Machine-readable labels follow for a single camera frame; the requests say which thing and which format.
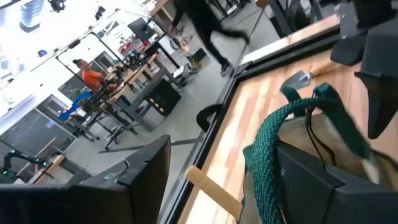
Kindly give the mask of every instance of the computer monitor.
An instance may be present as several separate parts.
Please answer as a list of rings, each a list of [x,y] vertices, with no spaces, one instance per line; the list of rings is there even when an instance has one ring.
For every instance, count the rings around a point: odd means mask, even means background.
[[[148,23],[141,17],[130,23],[128,27],[142,42],[149,40],[155,34],[152,28],[148,26]]]

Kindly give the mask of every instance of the person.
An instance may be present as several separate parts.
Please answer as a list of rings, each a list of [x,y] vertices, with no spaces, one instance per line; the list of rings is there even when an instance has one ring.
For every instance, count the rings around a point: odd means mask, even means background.
[[[216,15],[214,15],[214,12],[210,9],[210,6],[206,3],[206,0],[174,0],[174,6],[177,12],[169,28],[169,34],[173,35],[176,33],[177,24],[181,21],[183,14],[186,13],[192,21],[203,45],[221,64],[221,75],[223,76],[229,73],[233,69],[233,66],[213,45],[210,39],[211,33],[216,31],[227,37],[242,38],[249,44],[250,38],[247,33],[242,30],[225,29],[220,24]]]
[[[87,63],[83,59],[75,59],[72,61],[78,68],[80,68],[83,72],[82,74],[82,79],[86,83],[86,85],[91,88],[93,91],[100,91],[102,86],[106,84],[105,82],[105,76],[106,73],[104,72],[96,72],[91,69],[91,66],[89,63]],[[108,91],[112,93],[116,88],[118,87],[117,84],[110,83],[108,84]],[[126,104],[127,106],[130,106],[131,103],[127,99],[126,96],[121,95],[119,99]]]

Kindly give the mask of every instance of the green rope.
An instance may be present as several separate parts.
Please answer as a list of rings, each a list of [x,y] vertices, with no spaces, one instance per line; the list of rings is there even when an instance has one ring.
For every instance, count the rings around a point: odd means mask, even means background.
[[[285,118],[295,111],[320,108],[340,133],[348,148],[360,158],[368,158],[369,144],[338,100],[310,98],[296,100],[270,114],[261,125],[253,145],[252,171],[254,194],[263,224],[282,224],[274,185],[274,153],[278,131]]]

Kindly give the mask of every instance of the wooden stick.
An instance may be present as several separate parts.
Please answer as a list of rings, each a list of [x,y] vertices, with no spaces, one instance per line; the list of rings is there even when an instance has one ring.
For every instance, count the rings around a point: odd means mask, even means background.
[[[185,173],[185,177],[204,191],[211,199],[213,199],[219,206],[225,209],[235,219],[239,220],[241,216],[242,204],[236,200],[227,191],[221,188],[218,184],[212,181],[205,173],[195,166],[191,166]]]

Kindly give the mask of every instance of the gray floor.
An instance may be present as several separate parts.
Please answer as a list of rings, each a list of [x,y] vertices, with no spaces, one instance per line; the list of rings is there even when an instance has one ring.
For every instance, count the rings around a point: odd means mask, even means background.
[[[258,19],[257,29],[253,32],[254,25]],[[184,35],[194,35],[186,49],[189,52],[194,52],[202,45],[194,28],[187,19],[185,19],[185,23],[187,27]],[[237,15],[225,19],[223,24],[225,27],[242,29],[252,34],[251,44],[248,47],[245,47],[243,40],[229,39],[222,35],[213,34],[212,40],[216,47],[234,65],[240,62],[243,51],[247,54],[279,38],[266,15],[256,7],[254,2],[247,5]],[[179,64],[184,64],[187,62],[184,57],[185,54],[184,51],[179,51],[174,53],[173,57],[177,59]],[[175,70],[175,67],[166,61],[164,57],[161,57],[160,60],[171,72]],[[158,127],[152,132],[147,132],[142,127],[137,127],[139,132],[137,136],[124,132],[120,137],[120,144],[117,146],[112,145],[111,148],[145,145],[163,134],[171,135],[173,141],[197,138],[201,132],[195,120],[197,113],[217,100],[228,80],[227,77],[223,78],[220,76],[220,65],[212,56],[207,60],[205,59],[205,61],[207,63],[204,64],[197,79],[184,88],[181,93],[182,99],[173,112]],[[110,118],[105,118],[102,122],[107,127],[112,127],[116,124]],[[106,135],[106,131],[98,125],[94,125],[91,131],[101,136],[101,140],[89,142],[84,138],[78,138],[67,151],[67,157],[81,167],[86,168],[88,172],[98,174],[134,153],[134,151],[99,153],[103,150],[103,137]],[[170,189],[175,185],[185,161],[193,150],[192,147],[193,144],[172,148],[170,175],[165,195],[168,195]]]

